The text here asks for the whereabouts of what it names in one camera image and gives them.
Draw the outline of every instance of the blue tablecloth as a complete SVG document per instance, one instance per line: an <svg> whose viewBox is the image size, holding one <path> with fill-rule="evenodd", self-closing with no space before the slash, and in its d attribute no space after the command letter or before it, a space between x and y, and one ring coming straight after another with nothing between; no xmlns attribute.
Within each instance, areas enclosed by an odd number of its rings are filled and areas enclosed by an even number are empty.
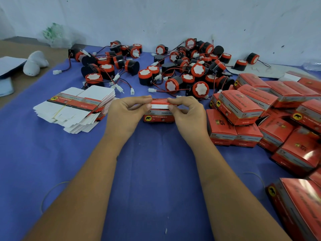
<svg viewBox="0 0 321 241"><path fill-rule="evenodd" d="M87 47L88 52L97 47ZM153 62L149 53L139 59L140 68ZM68 60L54 69L65 69ZM40 218L40 204L57 183L71 180L103 136L104 118L90 133L69 134L63 127L37 117L33 106L69 87L82 87L80 63L59 75L52 70L0 110L0 240L20 240ZM137 76L122 76L147 95ZM124 94L129 87L122 83ZM167 97L151 93L154 98ZM208 108L209 100L202 101ZM269 160L263 148L217 146L225 160L279 221L264 192L279 177L291 177ZM46 209L65 184L56 187L44 201ZM195 158L175 124L140 122L123 147L109 199L102 240L213 240L211 226L197 173Z"/></svg>

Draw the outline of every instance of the forearm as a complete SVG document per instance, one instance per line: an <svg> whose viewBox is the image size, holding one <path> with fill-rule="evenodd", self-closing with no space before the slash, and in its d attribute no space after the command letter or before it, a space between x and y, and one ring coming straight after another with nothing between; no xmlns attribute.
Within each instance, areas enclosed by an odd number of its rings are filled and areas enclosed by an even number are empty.
<svg viewBox="0 0 321 241"><path fill-rule="evenodd" d="M25 240L100 240L120 149L105 137Z"/></svg>
<svg viewBox="0 0 321 241"><path fill-rule="evenodd" d="M209 138L192 149L215 240L291 241Z"/></svg>

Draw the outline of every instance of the brown cardboard surface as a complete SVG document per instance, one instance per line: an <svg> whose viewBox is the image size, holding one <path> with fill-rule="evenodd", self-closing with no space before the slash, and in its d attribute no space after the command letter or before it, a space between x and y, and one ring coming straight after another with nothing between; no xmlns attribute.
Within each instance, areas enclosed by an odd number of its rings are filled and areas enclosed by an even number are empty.
<svg viewBox="0 0 321 241"><path fill-rule="evenodd" d="M25 75L22 70L16 72L12 77L14 93L11 95L0 97L0 108L15 98L20 92L37 81L44 73L53 68L57 64L68 58L68 49L54 49L42 45L20 44L10 41L0 40L0 57L12 56L19 58L28 58L34 51L42 51L49 62L49 67L41 68L40 73L35 77Z"/></svg>

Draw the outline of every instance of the yellow circle logo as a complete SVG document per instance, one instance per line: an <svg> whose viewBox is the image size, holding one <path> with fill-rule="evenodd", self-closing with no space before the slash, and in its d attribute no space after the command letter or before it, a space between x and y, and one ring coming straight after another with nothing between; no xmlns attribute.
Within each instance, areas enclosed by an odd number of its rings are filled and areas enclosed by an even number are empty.
<svg viewBox="0 0 321 241"><path fill-rule="evenodd" d="M294 113L292 115L292 117L295 119L295 120L301 120L302 119L302 115L300 113Z"/></svg>
<svg viewBox="0 0 321 241"><path fill-rule="evenodd" d="M151 116L146 116L145 121L147 121L147 122L151 121Z"/></svg>
<svg viewBox="0 0 321 241"><path fill-rule="evenodd" d="M274 197L274 196L276 195L275 187L270 186L270 187L268 188L268 190L269 190L269 194L270 194L272 197Z"/></svg>

